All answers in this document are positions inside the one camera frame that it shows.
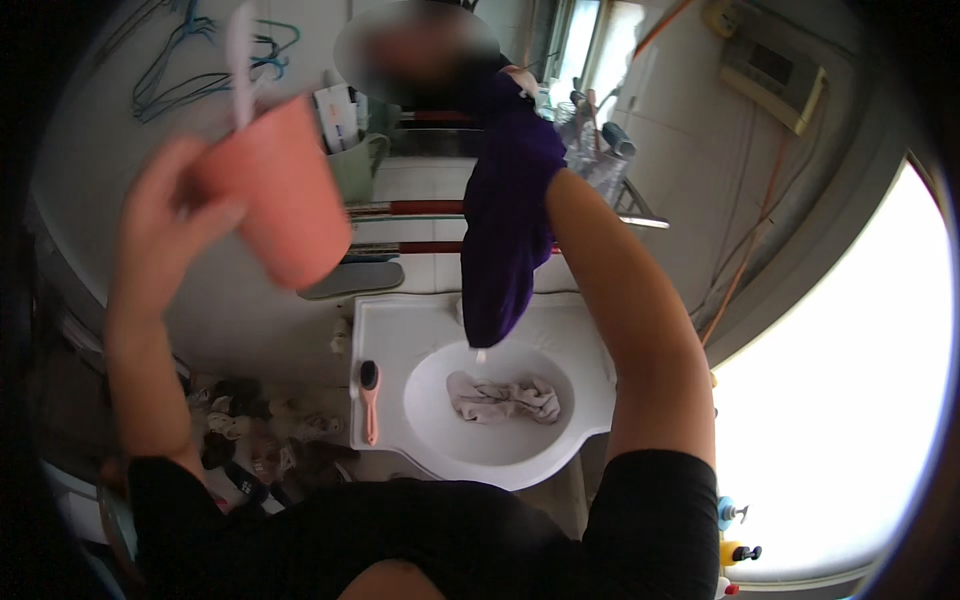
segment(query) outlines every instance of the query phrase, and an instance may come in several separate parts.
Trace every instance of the beige towel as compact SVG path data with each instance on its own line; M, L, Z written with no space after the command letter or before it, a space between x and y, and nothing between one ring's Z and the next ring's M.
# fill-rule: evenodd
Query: beige towel
M537 377L525 383L492 383L457 371L446 379L446 392L464 420L485 425L496 425L516 415L529 415L549 425L560 416L557 393Z

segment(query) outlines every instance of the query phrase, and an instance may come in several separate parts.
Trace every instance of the window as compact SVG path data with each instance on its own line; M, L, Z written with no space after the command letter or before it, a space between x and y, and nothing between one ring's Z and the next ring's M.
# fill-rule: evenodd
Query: window
M564 58L560 62L560 73L557 75L559 81L551 90L551 96L561 101L569 99L570 92L573 91L573 78L584 75L599 10L600 0L576 0L573 5L570 26L564 32L566 44Z
M593 88L598 103L608 100L597 115L598 125L606 123L616 104L610 94L630 70L645 14L643 6L632 0L573 0L570 13L559 10L558 18L569 18L569 26L562 29L563 58L556 72L559 82L550 94L554 101L568 99L573 78L583 78L581 91Z
M938 427L953 302L947 229L904 164L827 275L715 370L719 491L752 505L725 537L763 546L728 577L835 576L888 543Z

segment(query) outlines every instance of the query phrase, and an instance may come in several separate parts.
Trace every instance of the toothbrush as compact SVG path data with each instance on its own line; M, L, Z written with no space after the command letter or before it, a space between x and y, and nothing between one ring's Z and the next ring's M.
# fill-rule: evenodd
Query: toothbrush
M227 65L233 82L233 118L236 130L253 120L250 56L253 44L253 4L244 2L230 16L227 27Z
M380 392L380 369L372 360L360 366L360 395L367 405L367 444L376 445L376 395Z

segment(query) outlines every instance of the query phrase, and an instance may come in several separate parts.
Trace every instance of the yellow bottle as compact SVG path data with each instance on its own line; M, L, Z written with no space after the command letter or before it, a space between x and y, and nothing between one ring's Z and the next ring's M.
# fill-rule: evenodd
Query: yellow bottle
M763 552L763 548L760 546L755 547L751 550L749 547L743 545L742 541L721 541L720 542L720 565L721 566L734 566L735 564L751 559L755 561L760 558L760 553Z

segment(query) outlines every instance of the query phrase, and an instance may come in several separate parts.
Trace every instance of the green cup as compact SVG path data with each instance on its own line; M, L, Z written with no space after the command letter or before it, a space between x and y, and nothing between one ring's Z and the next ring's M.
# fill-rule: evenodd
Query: green cup
M389 152L390 138L383 133L370 133L353 148L327 155L345 205L369 204L373 200L373 176Z

